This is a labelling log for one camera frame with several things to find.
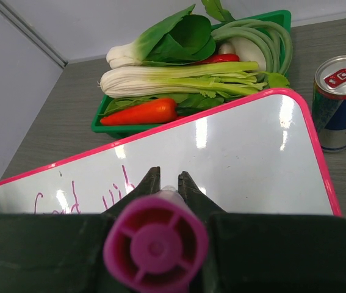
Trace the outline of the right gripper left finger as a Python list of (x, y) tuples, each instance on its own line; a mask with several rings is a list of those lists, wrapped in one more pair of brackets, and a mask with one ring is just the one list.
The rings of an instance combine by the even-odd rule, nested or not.
[(160, 168), (98, 214), (0, 214), (0, 292), (127, 292), (103, 263), (103, 245), (132, 200), (160, 189)]

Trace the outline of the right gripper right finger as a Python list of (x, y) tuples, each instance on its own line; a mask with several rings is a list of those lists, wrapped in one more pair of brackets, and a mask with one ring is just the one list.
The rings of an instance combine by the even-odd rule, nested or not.
[(190, 292), (346, 292), (346, 219), (226, 212), (187, 172), (178, 191), (209, 235)]

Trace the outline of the pink capped whiteboard marker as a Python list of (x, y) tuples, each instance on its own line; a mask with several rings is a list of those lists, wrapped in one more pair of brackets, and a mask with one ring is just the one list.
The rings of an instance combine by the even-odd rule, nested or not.
[(103, 247), (109, 273), (138, 292), (188, 292), (207, 256), (206, 227), (172, 186), (131, 201)]

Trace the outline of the pink framed whiteboard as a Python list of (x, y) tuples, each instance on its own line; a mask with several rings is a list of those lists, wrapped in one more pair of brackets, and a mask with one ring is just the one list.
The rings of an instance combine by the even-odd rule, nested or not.
[(341, 209), (307, 102), (270, 89), (0, 181), (0, 212), (103, 212), (160, 167), (229, 212)]

